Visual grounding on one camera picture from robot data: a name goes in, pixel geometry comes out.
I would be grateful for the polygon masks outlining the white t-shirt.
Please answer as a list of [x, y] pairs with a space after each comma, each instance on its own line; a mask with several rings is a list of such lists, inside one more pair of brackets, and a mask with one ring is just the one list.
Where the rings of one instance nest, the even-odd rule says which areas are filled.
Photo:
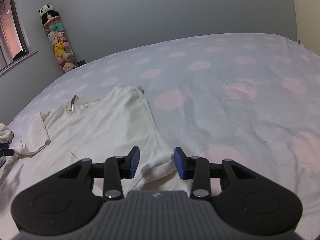
[[133, 179], [123, 190], [140, 190], [175, 170], [173, 151], [159, 133], [141, 87], [118, 85], [91, 99], [74, 96], [54, 111], [38, 113], [1, 177], [1, 199], [19, 192], [84, 158], [102, 163], [140, 149]]

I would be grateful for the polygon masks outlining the grey clothes pile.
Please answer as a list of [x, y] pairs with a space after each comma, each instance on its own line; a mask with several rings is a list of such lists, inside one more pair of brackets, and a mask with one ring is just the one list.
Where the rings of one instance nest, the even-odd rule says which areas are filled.
[[14, 133], [5, 124], [1, 123], [1, 167], [5, 164], [6, 156], [13, 156], [14, 152], [10, 149], [10, 144], [14, 138]]

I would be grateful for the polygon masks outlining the polka dot bed sheet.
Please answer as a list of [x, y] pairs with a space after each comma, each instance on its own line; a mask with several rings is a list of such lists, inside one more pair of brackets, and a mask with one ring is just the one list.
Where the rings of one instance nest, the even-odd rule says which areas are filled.
[[[12, 147], [38, 113], [74, 96], [105, 95], [118, 85], [142, 88], [173, 152], [180, 147], [211, 163], [232, 159], [289, 189], [303, 206], [296, 233], [319, 236], [317, 54], [265, 34], [189, 37], [118, 52], [50, 84], [10, 123]], [[141, 189], [190, 192], [191, 182], [180, 180], [175, 168]], [[11, 216], [15, 197], [1, 199], [1, 239], [18, 234]]]

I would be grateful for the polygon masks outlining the plush toy tube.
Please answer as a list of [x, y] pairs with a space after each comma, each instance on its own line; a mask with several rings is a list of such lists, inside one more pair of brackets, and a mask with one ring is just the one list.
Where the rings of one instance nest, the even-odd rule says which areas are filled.
[[76, 57], [59, 16], [50, 18], [43, 28], [60, 68], [66, 73], [78, 68]]

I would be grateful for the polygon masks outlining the panda plush toy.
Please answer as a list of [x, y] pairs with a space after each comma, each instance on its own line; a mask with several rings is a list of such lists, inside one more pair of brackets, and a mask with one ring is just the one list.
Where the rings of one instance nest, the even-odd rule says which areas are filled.
[[48, 3], [39, 10], [39, 16], [41, 18], [42, 24], [45, 25], [45, 23], [48, 22], [51, 18], [59, 16], [59, 13], [54, 10], [54, 7], [50, 3]]

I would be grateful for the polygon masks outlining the window frame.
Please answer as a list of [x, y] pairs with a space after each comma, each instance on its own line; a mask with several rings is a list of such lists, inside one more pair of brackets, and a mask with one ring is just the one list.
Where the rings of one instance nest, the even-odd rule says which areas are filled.
[[15, 0], [1, 0], [1, 76], [37, 53], [27, 41]]

